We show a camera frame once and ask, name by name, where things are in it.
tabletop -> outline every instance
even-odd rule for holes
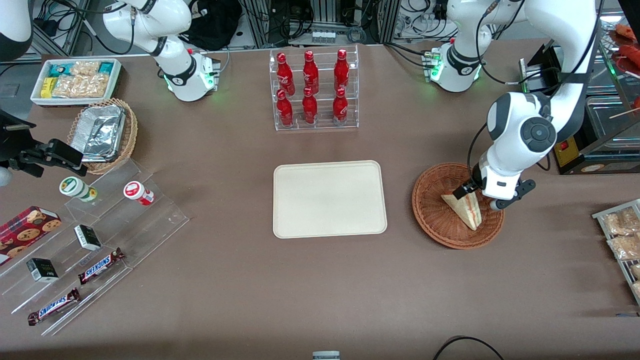
[[[540,45],[496,41],[487,66],[516,79],[517,61]],[[0,303],[0,357],[293,360],[340,350],[345,360],[429,359],[469,335],[506,359],[639,358],[640,319],[614,316],[637,308],[590,216],[638,198],[639,177],[532,167],[524,177],[538,187],[506,210],[496,239],[443,247],[413,217],[413,184],[433,165],[464,162],[492,102],[518,89],[481,76],[451,94],[386,47],[359,52],[360,128],[329,133],[274,130],[269,51],[232,53],[220,89],[192,103],[167,91],[151,57],[121,57],[117,94],[139,123],[132,157],[192,220],[55,336],[25,336],[26,319]],[[77,112],[34,106],[33,136],[66,139]],[[481,136],[474,158],[490,144]],[[351,160],[380,164],[387,230],[276,238],[274,169]],[[0,222],[30,205],[59,208],[67,175],[15,174],[0,188]],[[470,354],[493,358],[456,343],[440,359]]]

red bottle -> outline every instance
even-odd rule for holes
[[[305,67],[302,73],[305,76],[305,86],[310,87],[313,94],[317,94],[320,91],[320,79],[318,65],[314,61],[314,52],[311,50],[305,51]]]
[[[291,103],[287,99],[287,94],[285,94],[284,90],[278,89],[276,95],[278,96],[276,107],[278,108],[278,116],[280,117],[282,126],[293,126],[293,108],[291,107]]]
[[[305,98],[302,99],[302,108],[305,110],[305,122],[314,125],[318,117],[318,103],[313,90],[309,86],[305,88]]]
[[[293,96],[296,93],[296,86],[293,85],[293,71],[287,63],[287,57],[284,53],[279,53],[276,56],[278,59],[278,82],[280,88],[287,92],[288,96]]]
[[[333,100],[333,123],[336,126],[343,126],[347,122],[347,106],[349,103],[344,98],[344,88],[340,87]]]
[[[338,50],[338,61],[333,68],[333,85],[336,91],[339,87],[347,88],[349,85],[349,63],[345,49]]]

wicker basket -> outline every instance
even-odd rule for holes
[[[119,155],[116,160],[110,163],[84,163],[91,174],[102,175],[105,172],[109,171],[111,168],[116,166],[122,160],[126,160],[131,153],[133,152],[133,148],[136,146],[136,136],[138,135],[138,121],[136,120],[136,114],[133,113],[129,105],[126,102],[120,99],[109,99],[107,101],[96,102],[95,104],[89,105],[89,107],[98,107],[98,106],[108,106],[108,105],[118,105],[124,108],[127,111],[127,117],[125,119],[125,127],[122,130],[122,139],[120,140],[120,150]],[[80,114],[76,116],[76,120],[73,125],[71,125],[71,131],[69,131],[69,135],[67,135],[67,143],[71,144],[71,140],[74,138],[74,134],[76,133],[76,126],[78,125],[78,120],[80,119]]]
[[[476,192],[482,224],[469,229],[440,197],[451,193],[469,177],[467,166],[442,163],[420,175],[413,187],[413,214],[425,233],[435,241],[454,249],[475,249],[498,235],[504,222],[504,211],[491,209],[491,199]]]

cookie box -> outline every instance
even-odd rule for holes
[[[11,221],[0,225],[0,265],[55,230],[60,224],[62,222],[57,214],[31,206]]]

snack box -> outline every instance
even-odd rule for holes
[[[76,98],[76,99],[41,97],[40,91],[42,90],[42,86],[45,83],[45,79],[49,77],[51,68],[55,67],[56,65],[73,63],[75,61],[99,61],[102,63],[113,63],[113,68],[111,69],[111,73],[109,74],[109,82],[107,83],[107,90],[104,92],[104,96],[84,97],[84,98]],[[114,58],[78,58],[78,59],[47,60],[44,62],[44,64],[42,64],[42,69],[40,69],[40,75],[38,75],[38,80],[36,81],[36,85],[33,87],[33,91],[31,92],[31,101],[36,105],[48,107],[48,106],[84,106],[88,104],[93,104],[95,102],[109,100],[110,98],[112,98],[112,95],[116,90],[116,85],[118,83],[118,76],[120,75],[121,68],[122,68],[122,65],[120,64],[120,62]]]
[[[45,209],[31,206],[4,225],[0,225],[0,266],[55,230],[60,217]]]

